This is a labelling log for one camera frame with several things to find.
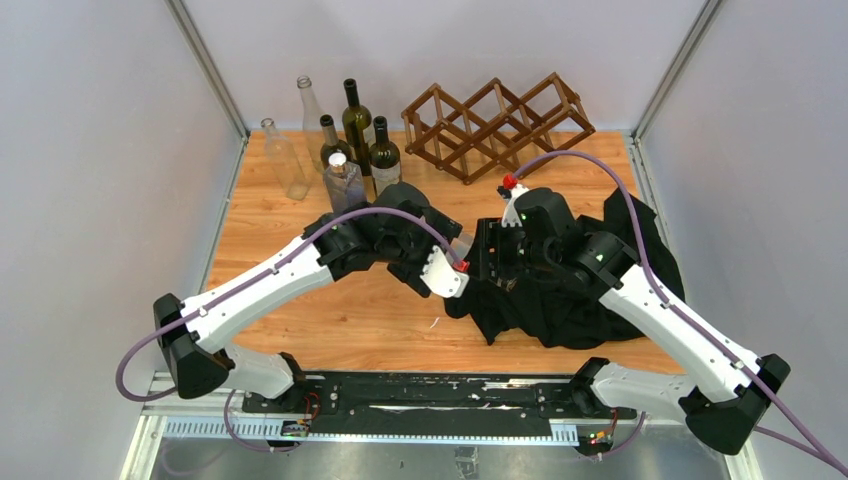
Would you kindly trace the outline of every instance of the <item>green wine bottle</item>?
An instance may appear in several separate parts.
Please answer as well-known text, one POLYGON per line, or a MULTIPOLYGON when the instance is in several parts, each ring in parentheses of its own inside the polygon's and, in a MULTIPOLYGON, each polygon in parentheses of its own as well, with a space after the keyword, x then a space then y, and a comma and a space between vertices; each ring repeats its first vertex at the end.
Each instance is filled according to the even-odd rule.
POLYGON ((401 181, 400 150, 389 140, 389 126, 386 117, 374 119, 376 142, 371 145, 371 174, 374 176, 374 187, 377 195, 389 185, 401 181))
POLYGON ((356 80, 348 78, 344 81, 344 87, 348 105, 344 113, 342 113, 345 136, 350 147, 353 149, 353 159, 362 170, 365 188, 366 190, 370 190, 374 185, 374 181, 371 179, 371 163, 368 159, 368 149, 374 143, 374 127, 371 125, 371 112, 359 103, 356 80))
POLYGON ((324 130, 324 145, 321 146, 321 164, 324 165, 324 170, 330 166, 330 155, 334 153, 344 153, 345 158, 353 158, 350 145, 344 140, 339 140, 339 134, 333 124, 333 117, 322 115, 321 128, 324 130))

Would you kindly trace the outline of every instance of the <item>black fabric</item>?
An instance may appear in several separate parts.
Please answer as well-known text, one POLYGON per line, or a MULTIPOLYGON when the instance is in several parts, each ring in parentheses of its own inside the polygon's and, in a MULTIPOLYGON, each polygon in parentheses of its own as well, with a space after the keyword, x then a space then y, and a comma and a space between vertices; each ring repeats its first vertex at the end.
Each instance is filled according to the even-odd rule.
MULTIPOLYGON (((656 276, 677 296, 683 284, 677 262, 663 245, 650 207, 634 198, 645 248, 656 276)), ((616 190, 604 201, 604 219, 581 216, 577 224, 586 232, 607 231, 636 249, 636 237, 624 196, 616 190)), ((520 328, 546 347, 594 348, 606 341, 643 336, 636 327, 598 302, 575 298, 555 283, 521 278, 509 292, 489 281, 472 279, 460 298, 445 299, 453 318, 471 315, 489 345, 501 332, 520 328)))

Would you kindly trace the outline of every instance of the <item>wooden tabletop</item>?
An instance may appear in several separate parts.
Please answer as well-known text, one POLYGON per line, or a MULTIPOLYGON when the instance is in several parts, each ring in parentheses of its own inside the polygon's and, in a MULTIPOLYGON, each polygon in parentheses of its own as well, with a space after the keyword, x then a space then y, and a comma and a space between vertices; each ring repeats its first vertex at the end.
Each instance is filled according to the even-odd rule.
MULTIPOLYGON (((554 144, 567 138, 553 134, 554 144)), ((233 194, 209 277, 209 288, 265 260, 330 211, 327 192, 308 161, 299 134, 291 138, 304 170, 312 172, 306 199, 285 197, 265 161, 264 135, 254 132, 233 194)), ((403 152, 402 132, 392 139, 403 152)), ((635 194, 636 186, 620 133, 599 132, 578 145, 609 163, 635 194)), ((527 147, 523 161, 540 154, 527 147)), ((424 160, 403 154, 403 178, 430 203, 474 234, 478 217, 499 217, 504 203, 495 188, 505 170, 495 168, 472 185, 424 160)), ((469 157, 473 168, 477 158, 469 157)), ((523 181, 562 193, 576 215, 603 215, 603 201, 614 188, 599 168, 579 158, 558 158, 523 181)), ((571 373, 590 356, 610 358, 631 368, 679 373, 680 367, 650 340, 607 342, 593 350, 545 348, 536 338, 513 329, 492 346, 470 317, 445 315, 443 300, 422 299, 385 267, 354 273, 282 306, 239 334, 235 342, 265 353, 288 352, 305 369, 571 373)))

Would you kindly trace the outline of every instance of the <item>wood surface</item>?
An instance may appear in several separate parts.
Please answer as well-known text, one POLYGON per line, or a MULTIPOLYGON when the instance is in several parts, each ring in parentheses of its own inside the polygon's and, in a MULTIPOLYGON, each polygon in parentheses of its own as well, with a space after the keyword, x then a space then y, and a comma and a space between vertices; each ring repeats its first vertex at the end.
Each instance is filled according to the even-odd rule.
MULTIPOLYGON (((294 132, 287 135, 295 142, 307 175, 311 174, 309 194, 301 202, 285 197, 265 161, 264 135, 254 132, 210 273, 210 288, 265 260, 330 211, 326 190, 320 175, 312 170, 302 137, 294 132)), ((557 143, 569 135, 552 133, 557 143)), ((403 145, 403 132, 391 136, 403 145)), ((636 193, 620 133, 596 133, 578 148, 612 165, 636 193)), ((404 180, 423 191, 432 205, 460 222, 471 235, 478 217, 503 213, 504 203, 495 191, 506 173, 503 168, 465 186, 426 161, 401 152, 404 180)), ((538 147, 528 146, 519 158, 526 161, 540 153, 538 147)), ((473 155, 468 160, 484 161, 473 155)), ((570 157, 550 162, 523 183, 562 193, 575 216, 598 218, 603 215, 604 199, 614 188, 602 170, 570 157)), ((291 353, 304 369, 571 373, 590 356, 601 356, 631 368, 682 371, 644 338, 607 342, 593 350, 548 349, 536 338, 513 329, 488 346, 470 317, 448 317, 441 298, 422 299, 379 265, 298 297, 244 330, 235 342, 266 353, 291 353)))

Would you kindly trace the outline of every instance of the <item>bottle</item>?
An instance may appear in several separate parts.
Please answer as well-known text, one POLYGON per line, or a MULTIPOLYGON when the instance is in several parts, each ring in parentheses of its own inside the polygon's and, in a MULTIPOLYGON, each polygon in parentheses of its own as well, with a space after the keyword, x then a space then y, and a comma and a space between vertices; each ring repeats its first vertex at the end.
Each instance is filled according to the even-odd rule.
POLYGON ((376 198, 373 192, 374 181, 371 179, 371 163, 368 159, 368 149, 374 143, 374 126, 371 125, 371 112, 359 103, 359 92, 356 80, 348 78, 344 81, 347 94, 347 108, 342 113, 342 125, 350 148, 353 149, 354 161, 362 170, 362 178, 370 198, 376 198))
POLYGON ((333 213, 340 214, 347 208, 365 201, 365 185, 359 166, 348 162, 344 153, 330 155, 330 166, 324 171, 324 185, 330 195, 333 213))
POLYGON ((312 80, 306 75, 297 77, 297 88, 300 90, 300 101, 303 102, 303 138, 306 141, 306 149, 315 171, 321 173, 326 168, 321 164, 321 146, 324 144, 324 135, 321 132, 321 115, 324 110, 318 105, 315 91, 312 90, 312 80))
POLYGON ((371 145, 371 174, 374 177, 374 188, 379 196, 389 185, 401 181, 400 150, 389 140, 389 126, 386 117, 374 119, 374 132, 377 137, 371 145))
POLYGON ((286 196, 292 200, 303 200, 309 191, 309 182, 300 168, 294 146, 289 139, 283 136, 274 120, 266 118, 262 120, 262 129, 265 130, 265 158, 271 164, 274 175, 286 196))
POLYGON ((321 147, 321 164, 324 166, 323 170, 326 170, 330 166, 330 155, 334 153, 344 153, 345 158, 353 158, 350 145, 344 140, 339 140, 339 134, 336 132, 336 126, 333 124, 333 117, 322 115, 321 128, 324 129, 324 145, 321 147))

